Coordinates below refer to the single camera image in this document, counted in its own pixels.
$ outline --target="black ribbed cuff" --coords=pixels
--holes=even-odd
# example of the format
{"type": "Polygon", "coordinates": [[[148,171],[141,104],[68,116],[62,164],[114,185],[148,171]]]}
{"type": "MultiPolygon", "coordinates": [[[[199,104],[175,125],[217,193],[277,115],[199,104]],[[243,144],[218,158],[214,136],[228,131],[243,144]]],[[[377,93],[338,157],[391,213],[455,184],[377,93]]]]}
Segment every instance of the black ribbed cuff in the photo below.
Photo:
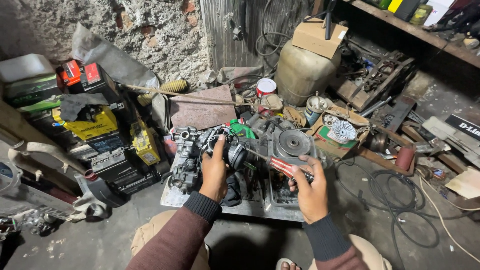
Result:
{"type": "Polygon", "coordinates": [[[188,210],[204,218],[210,225],[222,212],[222,207],[209,197],[193,191],[183,204],[188,210]]]}
{"type": "Polygon", "coordinates": [[[344,254],[352,246],[333,223],[330,213],[310,225],[306,222],[302,225],[312,245],[315,260],[331,260],[344,254]]]}

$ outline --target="wooden shelf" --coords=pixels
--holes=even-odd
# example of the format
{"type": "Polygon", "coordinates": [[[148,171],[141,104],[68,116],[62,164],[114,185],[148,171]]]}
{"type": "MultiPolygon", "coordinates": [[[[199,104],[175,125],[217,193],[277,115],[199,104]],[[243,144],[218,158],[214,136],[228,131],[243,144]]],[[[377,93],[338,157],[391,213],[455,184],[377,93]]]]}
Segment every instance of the wooden shelf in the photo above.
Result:
{"type": "MultiPolygon", "coordinates": [[[[429,34],[428,32],[424,31],[423,29],[421,29],[420,27],[417,27],[415,25],[412,25],[408,22],[404,22],[398,18],[396,18],[393,13],[391,13],[390,11],[382,11],[382,10],[379,10],[378,8],[374,7],[374,6],[371,6],[361,0],[354,0],[354,1],[348,1],[348,0],[344,0],[344,1],[347,1],[349,2],[350,4],[352,4],[353,6],[395,26],[395,27],[398,27],[400,29],[402,29],[403,31],[411,34],[411,35],[414,35],[416,37],[418,37],[419,39],[441,49],[443,48],[446,44],[447,44],[447,41],[439,38],[439,37],[436,37],[436,36],[433,36],[431,34],[429,34]]],[[[451,55],[467,62],[467,63],[470,63],[478,68],[480,68],[480,57],[476,56],[475,54],[471,53],[467,48],[465,47],[457,47],[455,46],[454,44],[448,44],[446,45],[444,51],[450,53],[451,55]]]]}

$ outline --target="screwdriver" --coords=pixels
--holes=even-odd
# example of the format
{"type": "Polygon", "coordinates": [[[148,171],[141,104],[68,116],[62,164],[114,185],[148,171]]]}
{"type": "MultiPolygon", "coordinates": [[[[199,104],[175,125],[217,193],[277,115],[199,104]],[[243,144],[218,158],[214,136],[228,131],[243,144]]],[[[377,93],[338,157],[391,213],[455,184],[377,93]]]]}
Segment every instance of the screwdriver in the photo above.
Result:
{"type": "MultiPolygon", "coordinates": [[[[256,156],[264,159],[267,163],[268,166],[271,166],[273,167],[275,170],[279,171],[279,172],[282,172],[284,175],[286,175],[288,178],[292,179],[293,181],[295,181],[295,179],[293,178],[293,172],[292,172],[292,166],[293,164],[290,164],[290,163],[287,163],[283,160],[280,160],[280,159],[277,159],[275,158],[274,156],[269,156],[269,157],[266,157],[264,155],[261,155],[249,148],[246,148],[249,152],[255,154],[256,156]]],[[[305,175],[305,178],[307,179],[308,183],[312,183],[313,182],[313,179],[314,179],[314,176],[311,172],[309,172],[307,169],[304,169],[300,166],[298,166],[300,168],[300,170],[303,171],[303,174],[305,175]]]]}

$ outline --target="concrete floor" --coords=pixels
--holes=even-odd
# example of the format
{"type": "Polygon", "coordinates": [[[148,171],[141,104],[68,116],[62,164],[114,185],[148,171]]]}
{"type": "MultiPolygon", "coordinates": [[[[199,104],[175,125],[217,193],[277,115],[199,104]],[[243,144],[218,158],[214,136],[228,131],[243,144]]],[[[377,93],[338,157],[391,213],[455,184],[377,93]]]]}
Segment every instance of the concrete floor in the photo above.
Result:
{"type": "MultiPolygon", "coordinates": [[[[381,169],[370,162],[356,158],[356,162],[370,172],[381,169]]],[[[342,165],[338,172],[344,185],[353,193],[363,191],[363,198],[379,204],[372,198],[366,181],[366,174],[357,167],[342,165]]],[[[338,185],[332,172],[327,173],[329,181],[330,210],[336,224],[344,233],[353,233],[371,241],[385,258],[399,269],[399,258],[395,254],[391,237],[391,215],[389,212],[363,210],[357,199],[347,194],[338,185]]],[[[409,200],[402,184],[393,184],[400,200],[409,200]]],[[[460,213],[450,206],[439,194],[426,187],[427,193],[445,216],[460,213]]],[[[156,184],[135,194],[132,200],[113,210],[108,219],[96,223],[81,221],[76,224],[64,223],[46,237],[23,233],[24,243],[19,245],[6,265],[6,270],[46,269],[123,269],[128,264],[130,244],[137,227],[170,208],[160,205],[163,186],[156,184]]],[[[423,210],[436,214],[428,202],[423,210]]],[[[420,217],[402,214],[406,222],[402,225],[411,237],[420,243],[431,243],[433,230],[420,217]]],[[[439,220],[431,219],[440,234],[436,248],[421,248],[411,243],[398,229],[400,254],[407,269],[477,269],[478,264],[461,251],[448,238],[439,220]]],[[[473,255],[480,257],[480,227],[469,218],[446,221],[454,238],[473,255]]],[[[212,249],[212,269],[273,269],[279,258],[287,257],[308,269],[313,255],[308,239],[298,222],[265,220],[243,216],[223,215],[217,220],[205,242],[212,249]]]]}

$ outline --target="box with green print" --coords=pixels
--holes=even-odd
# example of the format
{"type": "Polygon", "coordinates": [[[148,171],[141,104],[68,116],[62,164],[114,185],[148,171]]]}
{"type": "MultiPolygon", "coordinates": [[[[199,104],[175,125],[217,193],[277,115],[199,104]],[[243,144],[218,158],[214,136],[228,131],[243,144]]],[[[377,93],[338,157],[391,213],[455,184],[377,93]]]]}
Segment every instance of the box with green print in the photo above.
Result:
{"type": "Polygon", "coordinates": [[[330,111],[330,113],[326,111],[323,112],[321,117],[312,126],[315,145],[333,156],[344,157],[353,147],[358,147],[365,141],[368,132],[370,131],[368,126],[369,121],[368,119],[342,107],[332,106],[327,111],[330,111]],[[328,126],[324,125],[323,118],[327,114],[334,114],[339,119],[349,121],[355,129],[365,127],[364,131],[358,133],[354,140],[339,137],[328,126]]]}

